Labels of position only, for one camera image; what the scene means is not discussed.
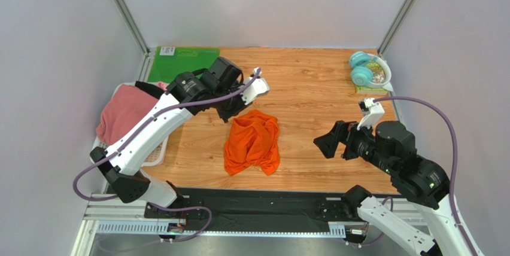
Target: wooden tabletop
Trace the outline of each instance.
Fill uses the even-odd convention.
[[[345,192],[359,184],[373,193],[395,193],[388,175],[362,159],[326,159],[313,139],[331,130],[335,121],[360,121],[357,95],[348,60],[356,50],[302,48],[221,48],[221,56],[241,67],[245,75],[261,67],[271,91],[257,98],[251,109],[278,119],[281,163],[266,176],[250,167],[229,176],[223,167],[223,145],[231,121],[225,124],[209,109],[175,130],[168,139],[165,161],[144,167],[150,175],[178,187],[242,188],[290,191]],[[375,50],[365,50],[376,54]],[[384,102],[382,120],[394,120],[393,107]]]

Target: green board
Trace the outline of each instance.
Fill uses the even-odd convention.
[[[210,68],[219,56],[219,48],[158,47],[147,81],[171,83],[183,72]]]

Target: pink cloth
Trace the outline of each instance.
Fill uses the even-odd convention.
[[[166,92],[166,87],[168,86],[167,83],[164,83],[162,81],[158,81],[156,85],[157,85],[158,88],[163,89]]]
[[[98,138],[112,145],[126,135],[155,106],[158,99],[137,87],[122,84],[101,113]]]

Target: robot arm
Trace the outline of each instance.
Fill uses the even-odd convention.
[[[448,201],[450,180],[443,168],[417,154],[414,135],[398,121],[384,121],[375,128],[375,136],[372,134],[384,114],[380,104],[365,99],[360,108],[364,115],[361,123],[337,121],[328,134],[314,139],[314,143],[326,158],[332,158],[341,142],[345,145],[343,159],[361,157],[389,174],[392,185],[422,214],[435,238],[395,217],[360,186],[342,198],[347,203],[345,214],[374,224],[411,255],[471,255],[452,215]],[[478,255],[483,255],[468,228],[463,228]]]
[[[162,207],[172,204],[177,199],[172,184],[147,175],[141,169],[144,160],[170,133],[200,111],[215,108],[220,118],[227,122],[256,97],[267,94],[267,82],[255,73],[256,70],[254,75],[244,79],[241,69],[223,57],[219,57],[208,70],[182,73],[167,86],[167,92],[154,108],[121,140],[107,150],[94,148],[90,157],[95,163],[111,157],[98,168],[120,200],[129,203],[141,199]],[[227,97],[247,84],[249,86],[244,87],[242,93]],[[168,110],[184,103],[190,105]]]

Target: crumpled orange cloth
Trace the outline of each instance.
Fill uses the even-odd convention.
[[[258,165],[266,175],[280,164],[277,138],[278,119],[253,110],[233,119],[230,136],[224,147],[225,170],[230,175],[251,165]]]

